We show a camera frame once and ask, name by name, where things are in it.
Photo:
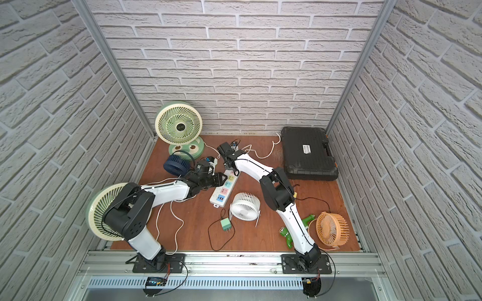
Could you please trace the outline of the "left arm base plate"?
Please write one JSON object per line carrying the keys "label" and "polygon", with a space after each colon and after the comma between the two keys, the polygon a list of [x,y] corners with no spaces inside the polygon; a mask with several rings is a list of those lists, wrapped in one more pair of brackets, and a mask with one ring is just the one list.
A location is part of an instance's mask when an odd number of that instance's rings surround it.
{"label": "left arm base plate", "polygon": [[174,255],[166,255],[164,253],[157,255],[153,260],[145,259],[141,254],[137,254],[133,261],[133,273],[182,273],[185,268],[186,254],[177,253]]}

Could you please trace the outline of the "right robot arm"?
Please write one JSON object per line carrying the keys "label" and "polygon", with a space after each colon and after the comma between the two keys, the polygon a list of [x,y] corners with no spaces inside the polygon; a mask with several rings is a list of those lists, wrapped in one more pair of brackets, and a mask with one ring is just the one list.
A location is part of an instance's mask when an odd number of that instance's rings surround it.
{"label": "right robot arm", "polygon": [[294,188],[284,169],[265,166],[244,151],[233,150],[226,142],[219,145],[217,150],[227,169],[246,173],[259,182],[266,204],[278,213],[292,237],[299,264],[304,269],[314,267],[321,251],[302,222],[295,203]]}

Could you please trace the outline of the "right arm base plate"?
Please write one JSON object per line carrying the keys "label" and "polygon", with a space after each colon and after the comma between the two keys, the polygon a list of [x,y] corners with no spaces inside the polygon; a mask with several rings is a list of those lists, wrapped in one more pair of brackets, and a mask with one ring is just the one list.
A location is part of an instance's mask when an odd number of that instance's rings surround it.
{"label": "right arm base plate", "polygon": [[331,262],[327,255],[321,255],[315,263],[308,263],[296,254],[281,255],[283,274],[332,274]]}

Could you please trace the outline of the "green usb charger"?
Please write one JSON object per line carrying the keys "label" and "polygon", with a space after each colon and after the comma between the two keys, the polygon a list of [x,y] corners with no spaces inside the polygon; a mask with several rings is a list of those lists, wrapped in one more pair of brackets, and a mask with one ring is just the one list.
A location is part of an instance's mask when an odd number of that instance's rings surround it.
{"label": "green usb charger", "polygon": [[232,229],[232,223],[229,218],[221,219],[220,221],[223,231],[228,232]]}

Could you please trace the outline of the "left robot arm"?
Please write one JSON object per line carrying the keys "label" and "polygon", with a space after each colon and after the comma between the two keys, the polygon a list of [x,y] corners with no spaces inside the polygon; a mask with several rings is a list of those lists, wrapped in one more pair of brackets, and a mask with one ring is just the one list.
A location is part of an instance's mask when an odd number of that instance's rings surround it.
{"label": "left robot arm", "polygon": [[150,185],[113,184],[98,193],[89,205],[87,219],[91,230],[107,241],[126,241],[138,257],[156,269],[164,264],[166,251],[148,230],[153,208],[165,203],[186,201],[201,191],[218,188],[228,176],[215,171],[207,161],[198,163],[186,175]]}

